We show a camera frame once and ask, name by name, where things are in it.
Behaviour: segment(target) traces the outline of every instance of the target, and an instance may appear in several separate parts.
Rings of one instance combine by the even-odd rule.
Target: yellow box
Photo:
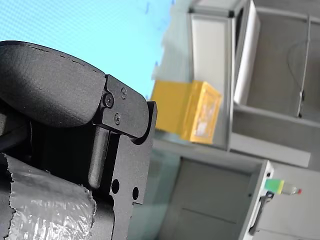
[[[182,139],[212,144],[221,94],[207,82],[157,80],[151,100],[156,101],[156,128]]]

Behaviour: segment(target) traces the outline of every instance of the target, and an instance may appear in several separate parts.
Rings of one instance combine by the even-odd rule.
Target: light blue background
[[[57,49],[149,97],[172,0],[3,0],[0,41]]]

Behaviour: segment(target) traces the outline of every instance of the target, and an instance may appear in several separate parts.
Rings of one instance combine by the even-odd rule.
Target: duct tape
[[[83,186],[5,156],[14,210],[5,240],[88,240],[96,202]]]

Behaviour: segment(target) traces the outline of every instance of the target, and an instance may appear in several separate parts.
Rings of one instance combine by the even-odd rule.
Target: hole
[[[119,192],[119,188],[120,188],[120,183],[118,179],[113,180],[112,186],[111,186],[112,192],[116,194],[117,192]]]
[[[135,187],[132,191],[132,198],[133,200],[137,200],[139,197],[139,189],[137,187]]]

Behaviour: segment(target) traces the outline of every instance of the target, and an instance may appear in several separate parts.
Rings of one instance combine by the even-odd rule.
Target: gray wall
[[[256,5],[320,17],[319,0],[255,0]],[[304,64],[306,23],[261,15],[261,33],[248,104],[294,116]],[[292,68],[289,71],[287,61]],[[320,122],[320,26],[311,27],[302,117]],[[309,169],[320,171],[320,128],[246,113],[234,114],[236,133],[311,152]]]

